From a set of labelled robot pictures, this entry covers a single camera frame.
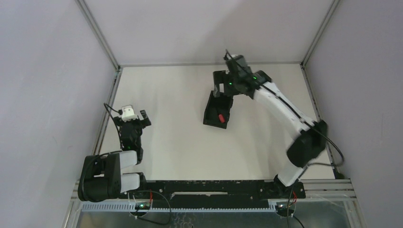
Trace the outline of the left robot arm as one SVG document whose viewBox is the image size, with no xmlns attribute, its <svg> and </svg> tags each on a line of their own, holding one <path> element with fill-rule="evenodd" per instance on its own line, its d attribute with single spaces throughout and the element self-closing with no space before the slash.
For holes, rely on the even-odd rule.
<svg viewBox="0 0 403 228">
<path fill-rule="evenodd" d="M 130 191 L 137 198 L 147 195 L 149 186 L 142 172 L 123 173 L 123 169 L 140 164 L 143 160 L 141 136 L 143 129 L 151 125 L 145 110 L 141 118 L 131 107 L 114 117 L 120 144 L 118 151 L 87 156 L 81 172 L 78 197 L 81 201 L 101 202 L 117 199 Z"/>
</svg>

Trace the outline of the red handled screwdriver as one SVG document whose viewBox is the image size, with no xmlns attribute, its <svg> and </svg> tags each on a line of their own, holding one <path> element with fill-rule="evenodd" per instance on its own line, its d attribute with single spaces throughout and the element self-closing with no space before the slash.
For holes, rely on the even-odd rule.
<svg viewBox="0 0 403 228">
<path fill-rule="evenodd" d="M 220 120 L 221 123 L 225 122 L 225 118 L 224 118 L 224 116 L 222 114 L 219 114 L 219 120 Z"/>
</svg>

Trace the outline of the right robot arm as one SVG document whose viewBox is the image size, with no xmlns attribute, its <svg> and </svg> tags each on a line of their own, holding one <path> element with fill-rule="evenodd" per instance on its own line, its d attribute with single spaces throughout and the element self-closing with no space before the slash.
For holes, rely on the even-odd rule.
<svg viewBox="0 0 403 228">
<path fill-rule="evenodd" d="M 265 106 L 283 124 L 293 140 L 286 151 L 288 160 L 274 178 L 275 193 L 279 197 L 286 198 L 293 192 L 293 185 L 308 167 L 320 165 L 338 168 L 344 164 L 345 157 L 328 137 L 328 125 L 324 120 L 314 120 L 300 111 L 268 74 L 262 70 L 252 71 L 243 55 L 232 55 L 227 51 L 223 59 L 228 69 L 213 73 L 213 96 L 248 96 Z M 314 161 L 327 144 L 332 145 L 340 155 L 339 163 Z"/>
</svg>

